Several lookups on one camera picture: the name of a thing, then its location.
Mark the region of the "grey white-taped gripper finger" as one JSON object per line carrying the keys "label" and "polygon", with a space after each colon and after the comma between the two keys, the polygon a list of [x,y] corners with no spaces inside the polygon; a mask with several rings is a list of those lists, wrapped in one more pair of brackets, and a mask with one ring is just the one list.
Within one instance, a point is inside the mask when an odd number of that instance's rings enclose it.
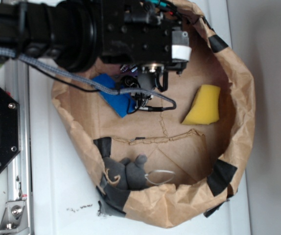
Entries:
{"label": "grey white-taped gripper finger", "polygon": [[189,61],[192,48],[189,46],[189,35],[186,31],[172,32],[172,59]]}

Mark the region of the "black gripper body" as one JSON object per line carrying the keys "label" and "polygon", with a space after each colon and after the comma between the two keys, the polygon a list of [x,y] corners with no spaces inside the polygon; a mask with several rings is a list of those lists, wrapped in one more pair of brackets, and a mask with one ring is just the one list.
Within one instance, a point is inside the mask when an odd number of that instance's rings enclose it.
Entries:
{"label": "black gripper body", "polygon": [[170,64],[172,32],[182,15],[167,0],[103,0],[102,51],[106,64]]}

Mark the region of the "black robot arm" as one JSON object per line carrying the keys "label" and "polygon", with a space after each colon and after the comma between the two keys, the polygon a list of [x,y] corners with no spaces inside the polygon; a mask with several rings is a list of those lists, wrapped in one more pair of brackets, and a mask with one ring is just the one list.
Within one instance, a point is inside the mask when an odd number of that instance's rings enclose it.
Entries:
{"label": "black robot arm", "polygon": [[0,47],[33,58],[50,58],[70,71],[105,64],[181,71],[191,48],[182,16],[166,0],[65,0],[0,3]]}

